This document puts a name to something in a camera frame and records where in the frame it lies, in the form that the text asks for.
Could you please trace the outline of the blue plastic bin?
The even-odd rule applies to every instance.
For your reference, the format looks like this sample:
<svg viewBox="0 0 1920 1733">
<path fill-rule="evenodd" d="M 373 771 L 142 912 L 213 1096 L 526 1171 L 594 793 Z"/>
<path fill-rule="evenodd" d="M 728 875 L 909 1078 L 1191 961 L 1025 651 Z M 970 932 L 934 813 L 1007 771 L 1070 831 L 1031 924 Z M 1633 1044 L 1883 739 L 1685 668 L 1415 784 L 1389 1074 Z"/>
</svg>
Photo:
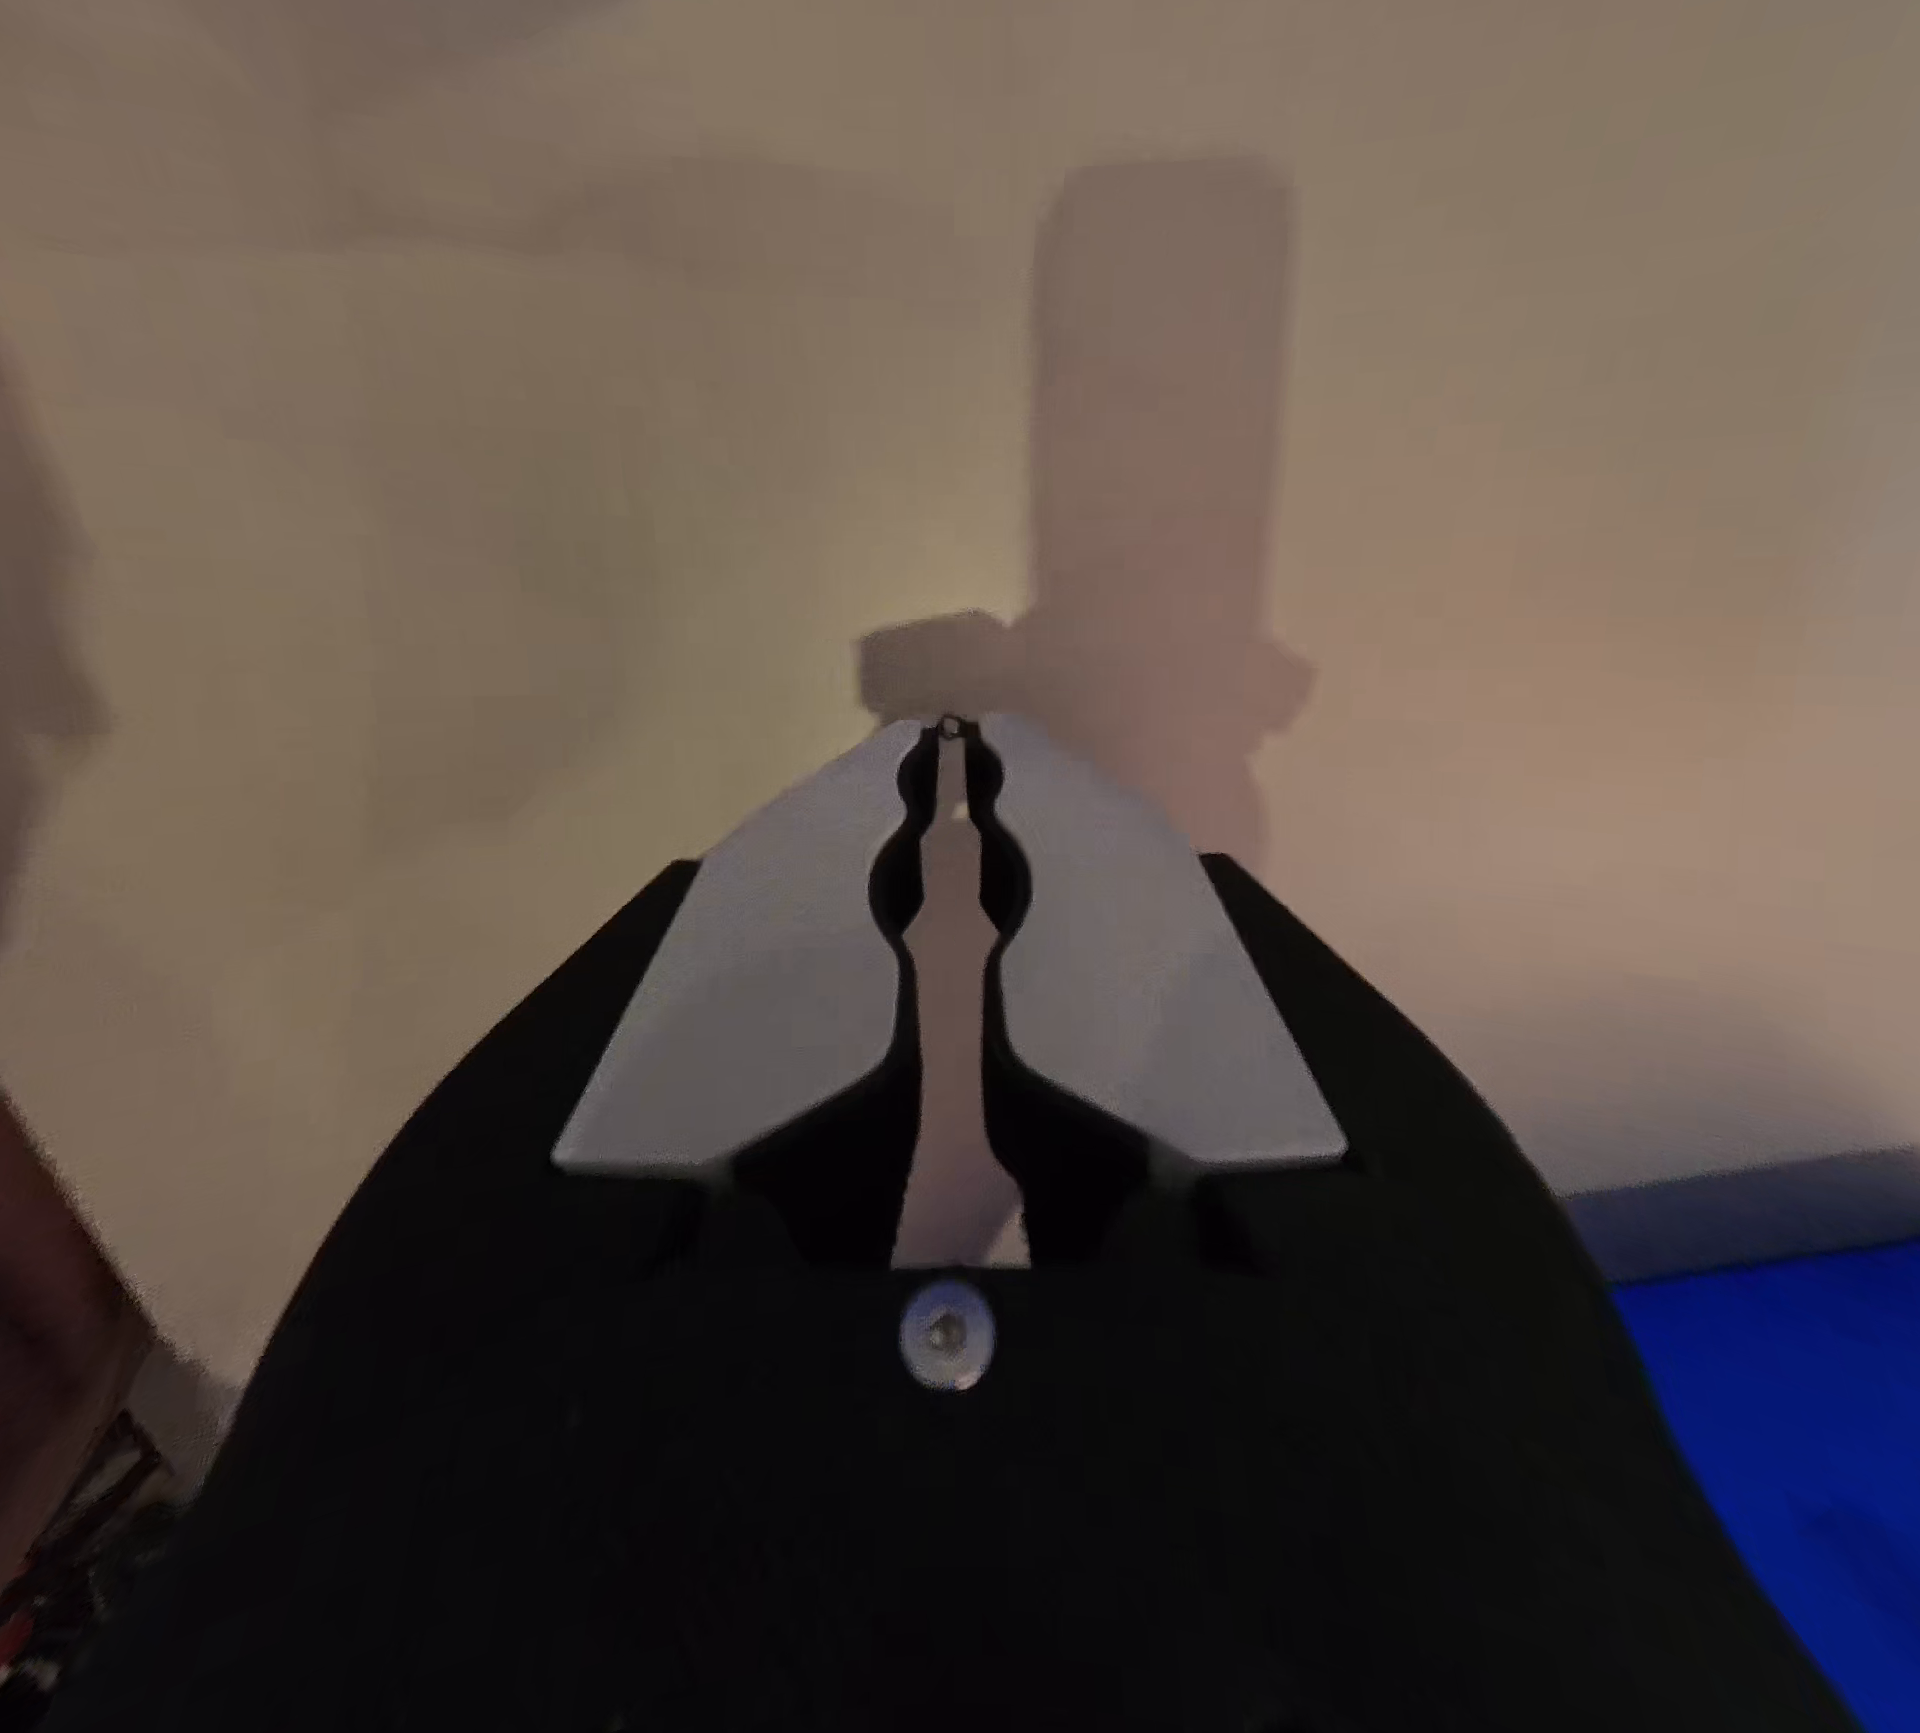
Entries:
<svg viewBox="0 0 1920 1733">
<path fill-rule="evenodd" d="M 1918 1729 L 1918 1147 L 1565 1206 L 1764 1598 L 1866 1729 Z"/>
</svg>

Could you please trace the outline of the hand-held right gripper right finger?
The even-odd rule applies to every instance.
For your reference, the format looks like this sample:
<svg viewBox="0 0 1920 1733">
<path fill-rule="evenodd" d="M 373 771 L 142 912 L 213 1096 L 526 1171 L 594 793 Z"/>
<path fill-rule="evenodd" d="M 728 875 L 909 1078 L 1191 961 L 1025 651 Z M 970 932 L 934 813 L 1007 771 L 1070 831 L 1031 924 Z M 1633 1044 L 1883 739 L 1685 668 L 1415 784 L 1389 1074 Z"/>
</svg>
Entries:
<svg viewBox="0 0 1920 1733">
<path fill-rule="evenodd" d="M 982 1112 L 1031 1264 L 1094 1262 L 1146 1190 L 1332 1171 L 1332 1116 L 1170 813 L 1020 715 L 961 723 L 977 896 Z"/>
</svg>

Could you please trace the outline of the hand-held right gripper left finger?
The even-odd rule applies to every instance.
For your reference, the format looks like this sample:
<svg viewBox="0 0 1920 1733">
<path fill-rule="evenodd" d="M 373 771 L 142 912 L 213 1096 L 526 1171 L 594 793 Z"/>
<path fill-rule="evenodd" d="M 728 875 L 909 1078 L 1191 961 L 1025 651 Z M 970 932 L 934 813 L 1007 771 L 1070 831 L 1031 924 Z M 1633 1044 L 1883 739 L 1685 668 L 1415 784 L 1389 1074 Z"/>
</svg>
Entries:
<svg viewBox="0 0 1920 1733">
<path fill-rule="evenodd" d="M 695 860 L 551 1161 L 773 1206 L 801 1259 L 889 1264 L 923 1117 L 920 982 L 940 729 L 895 719 Z"/>
</svg>

